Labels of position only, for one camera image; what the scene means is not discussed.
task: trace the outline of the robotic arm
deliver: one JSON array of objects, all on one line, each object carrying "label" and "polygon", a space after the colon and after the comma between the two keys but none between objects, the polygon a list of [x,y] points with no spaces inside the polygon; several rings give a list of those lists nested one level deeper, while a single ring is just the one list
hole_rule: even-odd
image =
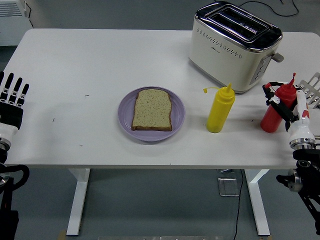
[{"label": "robotic arm", "polygon": [[[4,78],[4,72],[0,71],[0,85]],[[0,239],[14,240],[19,222],[18,211],[11,210],[13,191],[23,186],[29,177],[29,168],[25,165],[6,166],[8,151],[11,147],[13,136],[18,132],[22,124],[25,97],[29,88],[25,84],[21,94],[18,92],[22,84],[22,78],[18,78],[9,95],[9,88],[14,79],[10,73],[0,94],[0,194],[3,193],[0,207]],[[22,171],[21,179],[14,183],[10,173]]]},{"label": "robotic arm", "polygon": [[277,113],[285,120],[285,128],[290,134],[289,144],[293,151],[293,158],[297,160],[296,168],[290,169],[288,175],[278,175],[277,181],[297,192],[305,206],[315,220],[316,234],[320,235],[320,212],[317,211],[311,199],[320,205],[320,144],[309,129],[310,116],[305,93],[296,87],[296,102],[294,109],[289,109],[274,94],[272,86],[282,83],[273,82],[264,85],[267,105],[271,105]]}]

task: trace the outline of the toaster vent hole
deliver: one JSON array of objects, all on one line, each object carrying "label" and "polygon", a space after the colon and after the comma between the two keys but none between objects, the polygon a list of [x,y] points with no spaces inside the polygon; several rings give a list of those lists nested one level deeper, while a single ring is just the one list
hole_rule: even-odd
[{"label": "toaster vent hole", "polygon": [[231,55],[234,55],[235,57],[241,59],[242,55],[237,53],[236,51],[234,51],[233,49],[230,49],[229,47],[223,45],[221,42],[215,40],[212,36],[209,36],[208,34],[206,34],[204,31],[200,30],[199,28],[196,30],[197,33],[199,33],[200,35],[202,35],[203,37],[205,37],[206,39],[208,39],[210,42],[212,42],[213,44],[215,44],[216,46],[220,47],[223,50],[226,50],[228,53],[230,53]]}]

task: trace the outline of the gray floor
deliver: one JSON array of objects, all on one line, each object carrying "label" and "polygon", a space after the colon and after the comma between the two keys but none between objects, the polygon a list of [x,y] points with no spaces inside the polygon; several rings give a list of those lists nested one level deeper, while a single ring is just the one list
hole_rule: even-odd
[{"label": "gray floor", "polygon": [[[282,15],[295,13],[292,1],[283,1],[285,4],[281,4],[280,0],[262,2],[268,3]],[[32,8],[30,19],[34,28],[158,30],[191,30],[196,10],[211,2],[27,1]],[[242,4],[245,1],[230,2]],[[320,1],[294,2],[300,13],[293,17],[275,15],[268,7],[258,3],[247,3],[243,8],[277,25],[284,32],[312,32],[320,35]],[[0,70],[5,68],[15,49],[0,47]],[[287,172],[287,169],[271,170],[260,180],[272,239],[319,239],[315,233],[314,220],[298,194],[288,191],[276,181],[277,174],[285,175]],[[239,186],[242,179],[239,170],[222,174],[212,169],[93,169],[80,234],[77,237],[68,236],[67,239],[222,236],[224,240],[232,240],[238,198],[219,195],[219,177],[237,178]],[[76,180],[67,169],[31,169],[26,185],[13,194],[12,207],[20,215],[15,239],[56,240],[59,232],[68,226],[75,187]],[[259,239],[246,181],[242,188],[236,239]]]}]

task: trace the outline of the toaster slot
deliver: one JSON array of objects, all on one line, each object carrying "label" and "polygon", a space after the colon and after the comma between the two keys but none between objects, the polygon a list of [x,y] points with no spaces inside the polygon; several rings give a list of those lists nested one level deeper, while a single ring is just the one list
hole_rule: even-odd
[{"label": "toaster slot", "polygon": [[208,18],[215,24],[226,29],[227,31],[236,34],[246,41],[252,40],[260,35],[269,27],[262,22],[253,19],[240,11],[226,7]]}]

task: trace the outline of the table leg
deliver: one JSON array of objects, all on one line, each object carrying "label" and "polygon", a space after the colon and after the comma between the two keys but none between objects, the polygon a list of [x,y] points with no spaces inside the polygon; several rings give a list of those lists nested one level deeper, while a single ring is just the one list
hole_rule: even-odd
[{"label": "table leg", "polygon": [[79,228],[81,223],[82,211],[85,203],[90,168],[70,168],[69,171],[77,179],[77,184],[75,188],[73,204],[66,235],[77,236],[79,235]]},{"label": "table leg", "polygon": [[269,226],[262,202],[258,180],[265,175],[269,169],[245,169],[245,177],[248,184],[251,204],[258,235],[269,236]]}]

